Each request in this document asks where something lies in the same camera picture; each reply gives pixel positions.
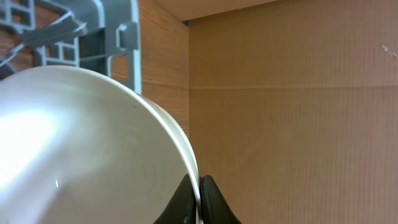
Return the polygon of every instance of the brown cardboard wall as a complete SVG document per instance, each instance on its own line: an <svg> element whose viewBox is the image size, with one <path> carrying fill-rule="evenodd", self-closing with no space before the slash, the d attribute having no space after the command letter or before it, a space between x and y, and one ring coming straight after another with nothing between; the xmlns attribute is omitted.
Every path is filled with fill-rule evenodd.
<svg viewBox="0 0 398 224"><path fill-rule="evenodd" d="M398 223L398 1L192 21L190 141L244 223Z"/></svg>

